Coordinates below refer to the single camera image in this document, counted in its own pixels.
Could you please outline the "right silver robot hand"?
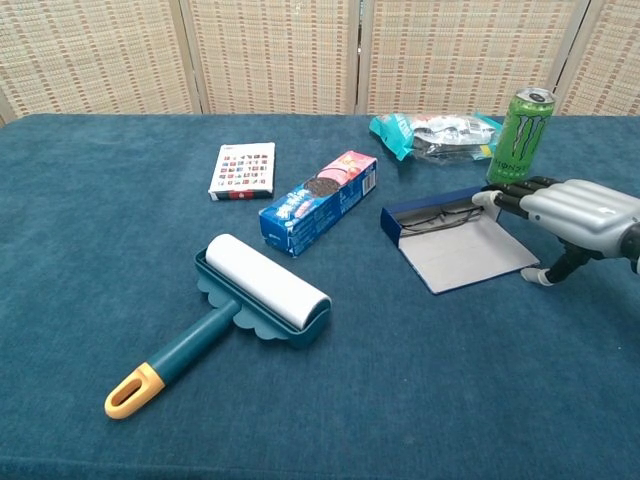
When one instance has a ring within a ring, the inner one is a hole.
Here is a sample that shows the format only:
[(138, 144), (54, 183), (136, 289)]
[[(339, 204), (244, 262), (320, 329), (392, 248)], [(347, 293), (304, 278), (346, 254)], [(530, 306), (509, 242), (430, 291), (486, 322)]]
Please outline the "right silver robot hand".
[(520, 271), (530, 283), (553, 286), (589, 260), (626, 258), (639, 273), (639, 199), (601, 184), (534, 176), (514, 183), (491, 183), (471, 202), (497, 206), (555, 235), (565, 252), (549, 268)]

